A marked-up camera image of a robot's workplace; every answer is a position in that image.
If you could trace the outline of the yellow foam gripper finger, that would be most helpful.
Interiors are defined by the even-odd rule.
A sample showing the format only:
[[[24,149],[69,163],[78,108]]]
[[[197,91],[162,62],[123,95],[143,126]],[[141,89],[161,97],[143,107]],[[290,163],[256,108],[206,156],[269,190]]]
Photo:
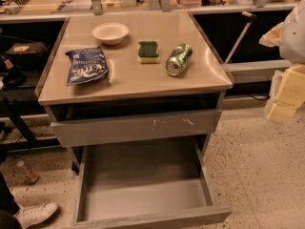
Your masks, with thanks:
[[[272,78],[266,117],[274,123],[285,123],[305,102],[305,66],[296,65],[285,72],[276,70]]]

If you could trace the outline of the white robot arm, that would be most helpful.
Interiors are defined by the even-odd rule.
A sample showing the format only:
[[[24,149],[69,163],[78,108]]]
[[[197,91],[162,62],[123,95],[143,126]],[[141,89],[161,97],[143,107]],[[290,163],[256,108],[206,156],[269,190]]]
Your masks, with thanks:
[[[300,0],[285,20],[259,39],[266,47],[279,47],[280,56],[292,63],[284,73],[276,71],[267,103],[267,118],[289,121],[305,102],[305,0]]]

